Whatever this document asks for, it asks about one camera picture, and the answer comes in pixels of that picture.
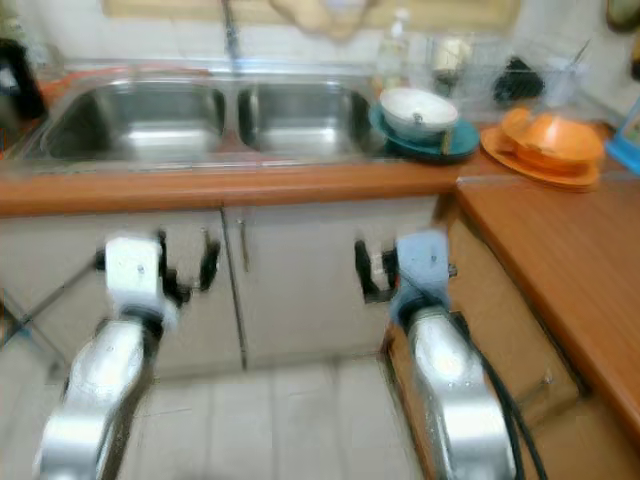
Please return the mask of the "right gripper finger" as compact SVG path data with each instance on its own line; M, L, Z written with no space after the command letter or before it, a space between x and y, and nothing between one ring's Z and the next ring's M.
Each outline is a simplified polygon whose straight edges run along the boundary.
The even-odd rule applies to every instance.
M366 305L390 300L390 292L379 288L372 279L372 259L364 241L355 242L355 268Z

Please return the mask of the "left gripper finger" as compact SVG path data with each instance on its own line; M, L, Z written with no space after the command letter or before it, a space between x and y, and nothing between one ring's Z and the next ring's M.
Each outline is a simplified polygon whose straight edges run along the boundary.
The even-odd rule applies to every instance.
M198 269L198 291L209 292L218 275L218 264L221 253L219 239L206 238L202 253L200 269Z

